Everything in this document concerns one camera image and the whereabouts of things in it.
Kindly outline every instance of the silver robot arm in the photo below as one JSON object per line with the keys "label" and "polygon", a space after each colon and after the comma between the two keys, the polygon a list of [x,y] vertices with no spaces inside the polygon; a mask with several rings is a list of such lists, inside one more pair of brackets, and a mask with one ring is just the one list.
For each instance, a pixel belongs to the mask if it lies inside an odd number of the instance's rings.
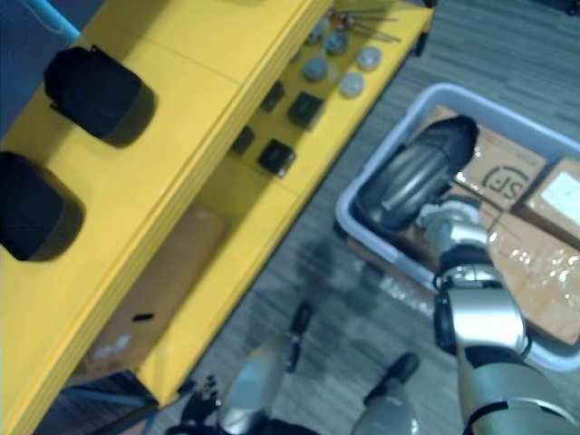
{"label": "silver robot arm", "polygon": [[464,435],[580,433],[557,391],[524,363],[526,322],[491,261],[470,198],[422,208],[419,223],[440,256],[438,346],[455,354]]}

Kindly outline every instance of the plastic bin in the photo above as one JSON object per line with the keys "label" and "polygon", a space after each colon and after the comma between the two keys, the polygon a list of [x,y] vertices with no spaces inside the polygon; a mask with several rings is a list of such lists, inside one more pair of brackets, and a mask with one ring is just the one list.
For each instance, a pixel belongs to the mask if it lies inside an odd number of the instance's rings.
{"label": "plastic bin", "polygon": [[[364,182],[420,127],[437,105],[467,115],[544,156],[544,173],[565,155],[580,158],[580,142],[455,84],[439,83],[423,91],[407,110],[405,117],[367,160],[361,173],[340,196],[336,205],[336,219],[347,234],[432,292],[436,291],[432,285],[433,273],[360,224],[351,214],[351,205]],[[580,341],[575,346],[569,346],[537,337],[528,359],[553,371],[576,370],[580,368]]]}

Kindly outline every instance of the small black box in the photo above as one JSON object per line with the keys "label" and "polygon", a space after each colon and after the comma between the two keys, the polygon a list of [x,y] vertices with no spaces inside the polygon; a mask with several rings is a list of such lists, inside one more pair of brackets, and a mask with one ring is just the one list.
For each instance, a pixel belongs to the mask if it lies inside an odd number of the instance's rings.
{"label": "small black box", "polygon": [[282,97],[284,97],[284,94],[284,85],[280,81],[274,83],[274,86],[272,86],[272,89],[270,89],[260,107],[265,111],[272,111]]}
{"label": "small black box", "polygon": [[316,124],[323,105],[324,101],[321,98],[307,92],[300,92],[288,110],[288,118],[295,125],[311,129]]}
{"label": "small black box", "polygon": [[244,127],[237,135],[236,140],[234,140],[232,150],[239,155],[244,154],[247,150],[247,147],[250,146],[250,143],[252,143],[252,140],[254,140],[255,137],[256,135],[252,129],[250,129],[248,126]]}
{"label": "small black box", "polygon": [[282,178],[295,159],[296,155],[290,147],[278,140],[272,139],[260,155],[258,163],[262,168]]}

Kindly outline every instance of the black speaker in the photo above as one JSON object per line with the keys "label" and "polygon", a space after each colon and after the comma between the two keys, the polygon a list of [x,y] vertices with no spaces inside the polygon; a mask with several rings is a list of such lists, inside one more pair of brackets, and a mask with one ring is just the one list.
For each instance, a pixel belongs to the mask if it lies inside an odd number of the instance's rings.
{"label": "black speaker", "polygon": [[137,139],[155,111],[151,89],[98,47],[56,54],[44,71],[52,108],[111,145]]}
{"label": "black speaker", "polygon": [[51,173],[0,152],[0,244],[18,260],[61,254],[82,225],[80,202]]}

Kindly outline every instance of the yellow shelving unit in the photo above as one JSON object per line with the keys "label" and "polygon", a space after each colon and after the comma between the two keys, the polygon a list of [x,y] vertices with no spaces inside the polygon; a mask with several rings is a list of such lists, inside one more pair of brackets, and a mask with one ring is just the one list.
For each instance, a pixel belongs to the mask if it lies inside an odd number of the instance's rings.
{"label": "yellow shelving unit", "polygon": [[[323,82],[310,83],[302,76],[304,62],[320,55],[322,46],[302,46],[298,61],[280,76],[285,96],[272,112],[258,109],[247,123],[256,134],[247,151],[242,157],[230,152],[197,195],[196,201],[225,218],[231,229],[167,332],[136,371],[161,404],[177,397],[177,387],[192,362],[202,355],[385,83],[429,26],[432,11],[400,2],[388,15],[398,21],[382,24],[378,30],[397,35],[401,42],[384,43],[352,34],[348,53],[328,58],[329,74]],[[383,60],[376,70],[363,74],[361,95],[344,98],[338,82],[344,73],[357,71],[356,54],[367,45],[379,47]],[[324,112],[312,130],[297,127],[286,117],[302,91],[325,101]],[[282,179],[257,163],[271,139],[290,146],[296,154]]]}
{"label": "yellow shelving unit", "polygon": [[[84,29],[156,93],[150,126],[116,149],[49,109],[39,89],[3,149],[49,169],[83,203],[74,243],[45,263],[18,262],[0,251],[2,433],[30,433],[140,271],[195,198],[230,223],[227,237],[154,350],[135,368],[161,405],[176,390],[267,260],[296,214],[397,70],[432,11],[403,2],[384,30],[400,43],[353,36],[351,50],[331,59],[323,84],[306,83],[303,47],[330,0],[116,0]],[[383,50],[355,100],[336,89],[353,69],[356,47]],[[286,96],[270,114],[256,111],[276,79]],[[285,118],[307,91],[325,101],[312,131]],[[256,140],[243,157],[227,150],[249,123]],[[297,160],[283,179],[256,164],[270,139]]]}

